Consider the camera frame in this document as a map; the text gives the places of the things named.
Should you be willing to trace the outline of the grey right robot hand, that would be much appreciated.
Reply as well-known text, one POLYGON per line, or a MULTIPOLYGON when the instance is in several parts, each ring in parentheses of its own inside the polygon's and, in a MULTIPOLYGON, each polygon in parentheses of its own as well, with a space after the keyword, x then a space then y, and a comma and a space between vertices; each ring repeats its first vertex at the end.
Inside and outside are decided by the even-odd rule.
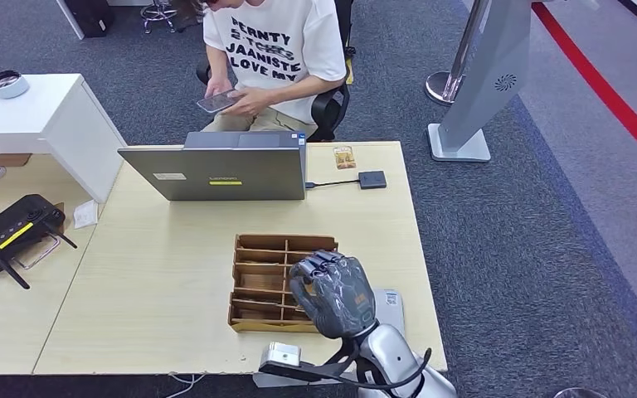
POLYGON ((288 286, 326 338, 356 337, 377 324, 375 296, 355 257, 316 250, 292 265, 288 286))

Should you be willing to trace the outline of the person's right hand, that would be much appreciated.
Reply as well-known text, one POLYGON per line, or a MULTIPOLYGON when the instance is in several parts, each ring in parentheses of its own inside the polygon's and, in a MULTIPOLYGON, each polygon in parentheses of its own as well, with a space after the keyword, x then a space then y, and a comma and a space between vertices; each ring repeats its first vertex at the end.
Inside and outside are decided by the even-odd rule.
POLYGON ((225 97, 231 100, 234 104, 238 101, 236 97, 232 96, 232 93, 235 91, 234 85, 230 82, 227 77, 222 76, 212 76, 207 82, 207 90, 204 95, 204 98, 211 98, 217 95, 224 94, 225 97))

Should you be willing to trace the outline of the person's left hand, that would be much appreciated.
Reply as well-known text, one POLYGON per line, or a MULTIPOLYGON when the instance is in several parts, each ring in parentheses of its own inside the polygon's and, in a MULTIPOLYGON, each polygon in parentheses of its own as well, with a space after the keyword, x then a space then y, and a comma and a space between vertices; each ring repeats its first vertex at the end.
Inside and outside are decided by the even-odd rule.
POLYGON ((235 90, 229 96, 234 104, 222 110, 221 114, 253 117, 271 105, 272 91, 249 87, 235 90))

